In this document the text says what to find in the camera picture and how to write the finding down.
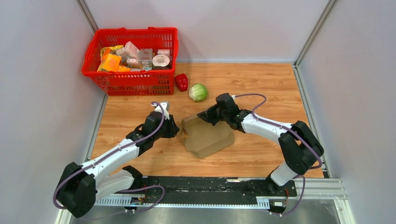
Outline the red bell pepper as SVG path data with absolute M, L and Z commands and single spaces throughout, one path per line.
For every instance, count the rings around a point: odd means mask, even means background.
M 186 74 L 182 73 L 179 75 L 176 75 L 174 77 L 175 79 L 175 84 L 177 86 L 177 88 L 179 89 L 179 91 L 184 92 L 188 90 L 188 77 L 186 76 Z

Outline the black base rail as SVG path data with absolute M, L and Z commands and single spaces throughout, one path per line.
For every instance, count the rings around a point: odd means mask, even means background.
M 138 187 L 143 191 L 114 193 L 89 201 L 85 215 L 94 205 L 144 208 L 260 209 L 289 211 L 294 200 L 347 200 L 341 180 L 297 178 L 271 194 L 263 178 L 143 176 Z

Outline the white tape roll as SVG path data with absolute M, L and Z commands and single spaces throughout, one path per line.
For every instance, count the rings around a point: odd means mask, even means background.
M 170 70 L 170 58 L 167 55 L 159 54 L 152 58 L 153 69 L 155 70 Z

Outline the yellow snack packet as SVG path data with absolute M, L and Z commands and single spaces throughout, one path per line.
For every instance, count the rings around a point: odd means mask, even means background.
M 100 57 L 103 57 L 109 53 L 115 54 L 119 49 L 124 47 L 123 45 L 116 45 L 111 47 L 104 47 L 100 49 Z

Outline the red plastic shopping basket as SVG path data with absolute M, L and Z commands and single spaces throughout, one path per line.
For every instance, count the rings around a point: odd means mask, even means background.
M 109 96 L 172 95 L 178 55 L 178 30 L 174 27 L 147 29 L 98 29 L 85 53 L 82 74 Z M 100 50 L 131 41 L 139 49 L 170 50 L 169 70 L 98 71 Z

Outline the orange snack box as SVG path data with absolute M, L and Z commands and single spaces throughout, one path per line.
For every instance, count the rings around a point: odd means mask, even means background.
M 106 54 L 102 56 L 97 71 L 106 71 L 106 72 L 116 71 L 118 69 L 120 62 L 121 62 L 120 56 L 111 53 Z

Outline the beige small box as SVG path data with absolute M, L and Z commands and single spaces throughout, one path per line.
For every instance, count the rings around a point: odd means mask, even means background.
M 138 55 L 138 63 L 142 70 L 151 70 L 153 68 L 152 64 L 153 49 L 141 49 Z

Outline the green cabbage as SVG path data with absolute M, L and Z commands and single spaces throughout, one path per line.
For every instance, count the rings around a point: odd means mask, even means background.
M 189 89 L 189 97 L 193 101 L 203 101 L 208 95 L 208 90 L 203 84 L 195 84 Z

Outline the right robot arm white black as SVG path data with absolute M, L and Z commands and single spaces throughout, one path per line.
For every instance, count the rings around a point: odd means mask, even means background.
M 236 95 L 223 93 L 216 97 L 216 104 L 197 117 L 216 125 L 226 122 L 233 130 L 256 134 L 277 143 L 284 161 L 265 179 L 267 191 L 276 196 L 285 189 L 285 184 L 295 177 L 303 176 L 311 169 L 322 167 L 324 149 L 311 129 L 303 121 L 283 123 L 261 117 L 252 110 L 240 109 Z

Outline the pink white carton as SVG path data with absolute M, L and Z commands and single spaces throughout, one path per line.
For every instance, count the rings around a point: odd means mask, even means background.
M 121 49 L 116 52 L 116 55 L 121 57 L 122 61 L 129 58 L 137 59 L 140 50 L 130 41 L 128 41 Z

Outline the brown cardboard box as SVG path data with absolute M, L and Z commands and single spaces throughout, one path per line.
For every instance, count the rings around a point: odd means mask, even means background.
M 213 126 L 197 115 L 183 118 L 181 131 L 181 142 L 186 151 L 200 159 L 232 145 L 235 141 L 233 130 L 226 122 L 220 121 Z

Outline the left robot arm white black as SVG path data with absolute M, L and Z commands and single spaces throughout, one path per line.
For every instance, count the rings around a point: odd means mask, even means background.
M 174 117 L 151 112 L 118 145 L 100 157 L 81 165 L 69 163 L 63 170 L 53 195 L 53 204 L 68 210 L 74 217 L 84 216 L 98 200 L 114 193 L 145 193 L 142 173 L 132 166 L 112 172 L 153 147 L 160 138 L 174 138 L 179 131 Z

